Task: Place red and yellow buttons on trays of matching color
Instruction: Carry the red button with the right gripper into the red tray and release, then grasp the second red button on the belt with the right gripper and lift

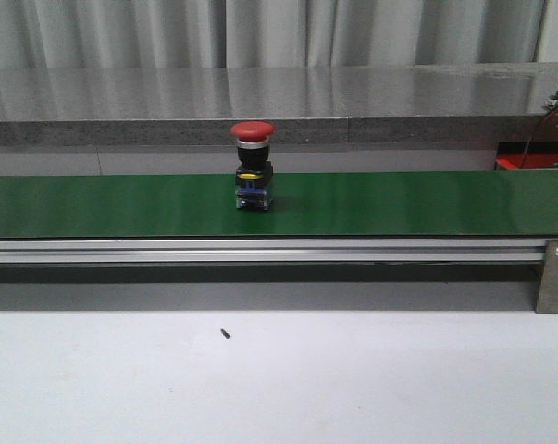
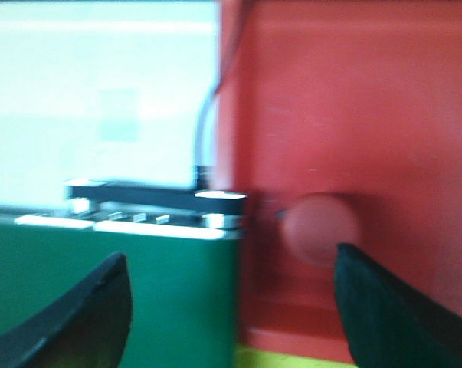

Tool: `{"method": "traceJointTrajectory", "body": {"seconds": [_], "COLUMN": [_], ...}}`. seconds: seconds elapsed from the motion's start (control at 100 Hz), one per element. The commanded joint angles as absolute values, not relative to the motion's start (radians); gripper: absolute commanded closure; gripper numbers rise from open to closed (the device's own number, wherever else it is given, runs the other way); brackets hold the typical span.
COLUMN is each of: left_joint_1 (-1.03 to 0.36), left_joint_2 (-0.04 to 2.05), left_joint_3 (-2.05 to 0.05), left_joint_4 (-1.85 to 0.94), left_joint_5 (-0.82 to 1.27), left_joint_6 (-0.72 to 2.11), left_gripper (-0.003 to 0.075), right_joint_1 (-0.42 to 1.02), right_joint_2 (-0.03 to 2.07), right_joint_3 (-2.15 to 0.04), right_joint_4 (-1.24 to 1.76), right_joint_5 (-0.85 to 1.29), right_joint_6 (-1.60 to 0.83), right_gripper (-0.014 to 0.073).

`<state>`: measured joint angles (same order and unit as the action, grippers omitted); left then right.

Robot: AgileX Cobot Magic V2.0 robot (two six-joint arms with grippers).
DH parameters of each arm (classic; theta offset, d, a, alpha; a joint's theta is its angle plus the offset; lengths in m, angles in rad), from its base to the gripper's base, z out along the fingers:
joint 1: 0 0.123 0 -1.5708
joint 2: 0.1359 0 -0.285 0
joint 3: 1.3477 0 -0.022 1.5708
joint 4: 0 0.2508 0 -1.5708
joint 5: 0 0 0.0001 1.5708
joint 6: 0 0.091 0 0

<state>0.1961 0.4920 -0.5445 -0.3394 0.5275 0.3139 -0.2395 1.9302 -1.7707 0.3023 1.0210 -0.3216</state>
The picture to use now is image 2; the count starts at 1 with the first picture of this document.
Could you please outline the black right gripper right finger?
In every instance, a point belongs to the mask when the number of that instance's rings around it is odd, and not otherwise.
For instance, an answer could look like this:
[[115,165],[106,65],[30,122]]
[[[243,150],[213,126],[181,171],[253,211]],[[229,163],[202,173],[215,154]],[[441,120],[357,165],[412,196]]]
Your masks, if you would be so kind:
[[338,246],[334,286],[356,366],[462,367],[462,317],[356,246]]

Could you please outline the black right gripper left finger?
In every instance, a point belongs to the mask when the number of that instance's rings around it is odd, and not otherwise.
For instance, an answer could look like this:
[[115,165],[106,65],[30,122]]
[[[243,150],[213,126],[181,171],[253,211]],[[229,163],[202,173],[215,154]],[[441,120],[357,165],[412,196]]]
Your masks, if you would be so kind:
[[126,256],[113,253],[64,295],[0,336],[0,367],[118,367],[132,320]]

